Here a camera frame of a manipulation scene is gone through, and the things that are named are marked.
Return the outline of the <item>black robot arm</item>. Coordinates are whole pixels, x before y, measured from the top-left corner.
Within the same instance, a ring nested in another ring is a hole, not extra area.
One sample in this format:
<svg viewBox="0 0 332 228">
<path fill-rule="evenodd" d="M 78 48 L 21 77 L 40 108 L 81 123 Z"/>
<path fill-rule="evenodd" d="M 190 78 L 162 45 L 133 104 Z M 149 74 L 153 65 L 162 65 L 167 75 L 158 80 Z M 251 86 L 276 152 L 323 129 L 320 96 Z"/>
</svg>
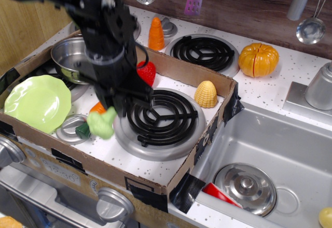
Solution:
<svg viewBox="0 0 332 228">
<path fill-rule="evenodd" d="M 137 73 L 134 40 L 136 18 L 121 0 L 16 0 L 50 1 L 80 28 L 87 61 L 77 69 L 82 81 L 94 86 L 105 108 L 124 117 L 134 105 L 151 106 L 153 89 Z"/>
</svg>

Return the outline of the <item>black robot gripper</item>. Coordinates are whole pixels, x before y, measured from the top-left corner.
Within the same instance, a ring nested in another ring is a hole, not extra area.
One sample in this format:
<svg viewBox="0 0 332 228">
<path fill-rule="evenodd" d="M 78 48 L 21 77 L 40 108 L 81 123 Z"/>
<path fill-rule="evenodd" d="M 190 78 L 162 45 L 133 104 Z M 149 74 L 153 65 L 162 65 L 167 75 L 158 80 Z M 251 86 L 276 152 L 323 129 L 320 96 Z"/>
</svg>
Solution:
<svg viewBox="0 0 332 228">
<path fill-rule="evenodd" d="M 126 117 L 134 104 L 149 106 L 153 89 L 137 74 L 137 55 L 125 54 L 117 61 L 96 64 L 86 73 L 102 106 L 114 107 L 119 117 Z"/>
</svg>

